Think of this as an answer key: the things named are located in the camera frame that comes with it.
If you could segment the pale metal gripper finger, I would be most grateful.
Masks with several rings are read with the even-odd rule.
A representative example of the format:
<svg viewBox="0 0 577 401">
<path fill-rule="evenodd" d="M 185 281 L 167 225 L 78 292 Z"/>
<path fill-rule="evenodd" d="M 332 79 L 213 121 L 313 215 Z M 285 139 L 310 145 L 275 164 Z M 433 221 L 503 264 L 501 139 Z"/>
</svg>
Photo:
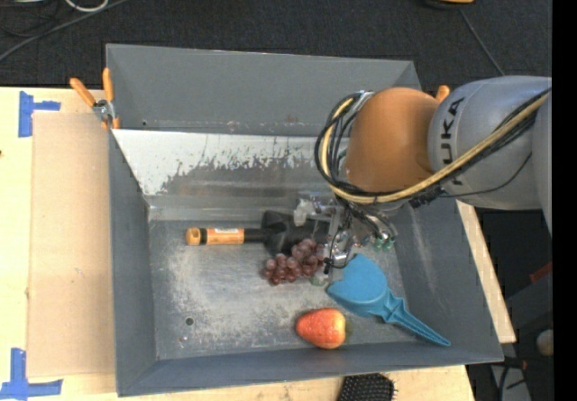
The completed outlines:
<svg viewBox="0 0 577 401">
<path fill-rule="evenodd" d="M 349 230 L 338 231 L 331 240 L 332 254 L 347 254 L 351 250 L 352 236 Z"/>
<path fill-rule="evenodd" d="M 328 286 L 343 277 L 348 262 L 345 253 L 336 253 L 317 262 L 316 272 L 310 278 L 313 286 Z"/>
</svg>

